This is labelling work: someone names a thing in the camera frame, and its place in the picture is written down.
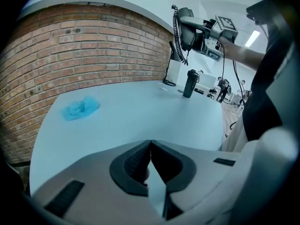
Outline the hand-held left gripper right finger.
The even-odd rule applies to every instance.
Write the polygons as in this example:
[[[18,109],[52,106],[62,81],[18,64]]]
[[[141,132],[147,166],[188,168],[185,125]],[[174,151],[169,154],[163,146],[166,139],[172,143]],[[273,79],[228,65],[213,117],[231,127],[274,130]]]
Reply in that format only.
[[[247,180],[256,144],[242,152],[152,140],[151,161],[166,185],[163,215],[152,225],[228,225]]]

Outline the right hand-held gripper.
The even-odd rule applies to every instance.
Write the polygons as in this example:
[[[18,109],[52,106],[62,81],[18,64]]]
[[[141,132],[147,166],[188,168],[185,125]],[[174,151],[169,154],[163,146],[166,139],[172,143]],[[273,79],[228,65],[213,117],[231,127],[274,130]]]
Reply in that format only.
[[[192,50],[205,56],[220,61],[224,57],[220,51],[219,38],[224,37],[234,43],[238,30],[230,18],[215,16],[215,19],[204,20],[202,18],[183,16],[180,22],[200,31],[196,31]]]

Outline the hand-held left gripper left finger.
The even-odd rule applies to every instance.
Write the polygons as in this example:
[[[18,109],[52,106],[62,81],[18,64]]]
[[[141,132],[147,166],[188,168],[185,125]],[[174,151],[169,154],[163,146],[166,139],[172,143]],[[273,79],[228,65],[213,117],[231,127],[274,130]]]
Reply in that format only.
[[[133,142],[84,156],[41,185],[33,199],[58,224],[149,225],[148,190],[124,168],[149,145]]]

